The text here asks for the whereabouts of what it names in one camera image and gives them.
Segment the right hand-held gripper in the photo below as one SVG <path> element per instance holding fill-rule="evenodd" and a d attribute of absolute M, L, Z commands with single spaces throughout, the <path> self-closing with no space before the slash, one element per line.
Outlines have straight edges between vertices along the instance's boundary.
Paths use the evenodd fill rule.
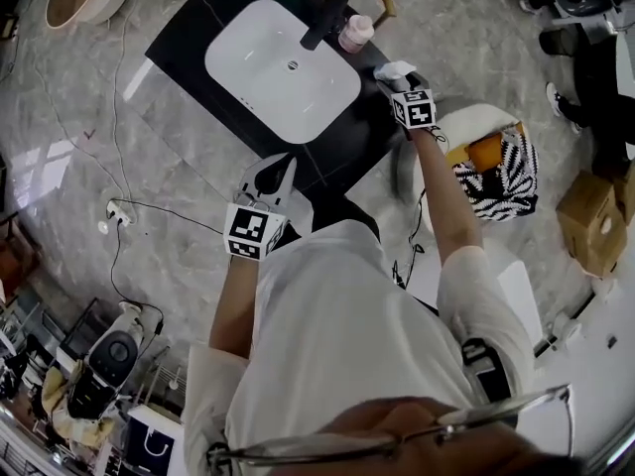
<path fill-rule="evenodd" d="M 430 85 L 417 72 L 395 80 L 376 80 L 389 99 L 395 120 L 406 130 L 431 129 L 437 124 L 437 107 Z"/>

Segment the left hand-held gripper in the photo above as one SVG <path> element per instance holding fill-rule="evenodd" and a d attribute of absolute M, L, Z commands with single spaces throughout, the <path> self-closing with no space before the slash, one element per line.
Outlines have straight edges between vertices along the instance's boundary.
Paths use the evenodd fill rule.
<path fill-rule="evenodd" d="M 271 254 L 288 222 L 296 170 L 297 159 L 287 153 L 247 169 L 227 207 L 223 241 L 228 254 L 257 262 Z"/>

